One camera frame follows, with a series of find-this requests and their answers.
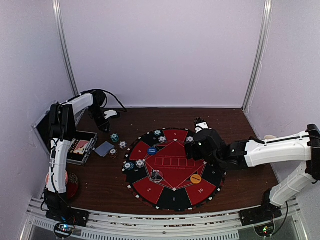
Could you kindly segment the white chips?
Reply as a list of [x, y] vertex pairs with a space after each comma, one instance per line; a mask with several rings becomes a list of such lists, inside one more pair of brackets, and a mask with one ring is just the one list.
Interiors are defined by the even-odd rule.
[[188, 136], [185, 140], [187, 143], [191, 143], [194, 141], [194, 138], [192, 136]]
[[143, 168], [145, 166], [145, 161], [139, 159], [139, 160], [136, 161], [135, 165], [136, 165], [137, 168], [141, 169], [141, 168]]
[[160, 143], [165, 143], [165, 142], [167, 141], [167, 138], [166, 138], [165, 136], [160, 136], [160, 137], [158, 138], [158, 141], [159, 141]]

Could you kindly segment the green white chip stack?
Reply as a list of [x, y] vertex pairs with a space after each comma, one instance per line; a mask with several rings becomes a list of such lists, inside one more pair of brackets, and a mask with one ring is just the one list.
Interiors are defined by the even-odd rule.
[[119, 141], [119, 135], [117, 133], [113, 133], [110, 135], [110, 139], [112, 142], [117, 143]]

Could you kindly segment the orange big blind button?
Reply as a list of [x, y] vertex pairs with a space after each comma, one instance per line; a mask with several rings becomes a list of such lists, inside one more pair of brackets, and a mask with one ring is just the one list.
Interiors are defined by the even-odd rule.
[[190, 177], [190, 181], [197, 185], [199, 184], [201, 181], [202, 181], [202, 177], [199, 175], [199, 174], [193, 174], [191, 177]]

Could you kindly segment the white grey chip stack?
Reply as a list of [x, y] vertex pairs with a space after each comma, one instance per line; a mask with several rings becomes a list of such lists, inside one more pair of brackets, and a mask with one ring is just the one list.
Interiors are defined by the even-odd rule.
[[126, 141], [120, 141], [118, 146], [120, 149], [125, 149], [128, 146], [128, 143]]

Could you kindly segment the green chips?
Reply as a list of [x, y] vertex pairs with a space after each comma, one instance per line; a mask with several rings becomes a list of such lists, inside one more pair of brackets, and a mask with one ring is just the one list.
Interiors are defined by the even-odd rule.
[[153, 132], [153, 134], [154, 134], [155, 136], [160, 136], [160, 135], [162, 134], [162, 131], [159, 130], [159, 129], [157, 129], [157, 130], [155, 130], [155, 131]]
[[134, 164], [132, 162], [126, 162], [124, 165], [123, 165], [123, 168], [127, 171], [130, 171], [134, 168]]

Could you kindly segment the blue small blind button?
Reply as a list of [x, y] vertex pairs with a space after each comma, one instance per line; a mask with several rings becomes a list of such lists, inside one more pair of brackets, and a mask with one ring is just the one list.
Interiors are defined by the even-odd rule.
[[147, 149], [147, 154], [148, 154], [148, 155], [151, 155], [151, 156], [155, 155], [157, 152], [158, 152], [158, 150], [157, 150], [156, 147], [149, 147], [149, 148]]

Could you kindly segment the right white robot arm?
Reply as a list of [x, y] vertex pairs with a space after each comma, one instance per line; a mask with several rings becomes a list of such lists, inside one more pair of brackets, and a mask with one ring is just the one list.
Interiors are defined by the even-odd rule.
[[206, 122], [195, 126], [195, 135], [185, 143], [188, 159], [205, 160], [220, 170], [240, 170], [260, 165], [299, 161], [284, 181], [268, 190], [256, 210], [259, 220], [268, 220], [287, 200], [320, 179], [320, 130], [309, 124], [305, 131], [274, 139], [239, 140], [227, 145]]

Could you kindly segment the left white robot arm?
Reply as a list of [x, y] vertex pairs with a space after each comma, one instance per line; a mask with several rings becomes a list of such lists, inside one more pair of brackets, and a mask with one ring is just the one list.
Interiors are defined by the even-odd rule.
[[111, 114], [104, 111], [108, 103], [109, 92], [103, 89], [92, 89], [82, 92], [63, 103], [55, 103], [50, 107], [48, 130], [50, 145], [49, 180], [46, 184], [45, 204], [52, 208], [52, 213], [61, 222], [72, 218], [72, 211], [67, 204], [66, 165], [67, 155], [72, 141], [77, 133], [75, 116], [88, 109], [91, 118], [98, 129], [108, 133], [110, 131], [109, 118], [118, 113]]

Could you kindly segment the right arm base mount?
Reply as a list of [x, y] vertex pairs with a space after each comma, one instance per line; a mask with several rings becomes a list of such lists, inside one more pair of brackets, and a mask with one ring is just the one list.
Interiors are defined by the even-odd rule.
[[274, 218], [282, 216], [282, 211], [279, 208], [276, 209], [264, 209], [261, 207], [241, 210], [239, 217], [242, 226], [255, 225], [267, 221], [271, 221]]

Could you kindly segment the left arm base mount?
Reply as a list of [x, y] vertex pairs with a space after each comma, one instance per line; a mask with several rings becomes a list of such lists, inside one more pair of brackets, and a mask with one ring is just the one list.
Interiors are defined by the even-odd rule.
[[53, 198], [46, 198], [44, 203], [48, 208], [46, 218], [72, 226], [87, 226], [90, 215], [88, 211], [72, 208], [56, 195]]

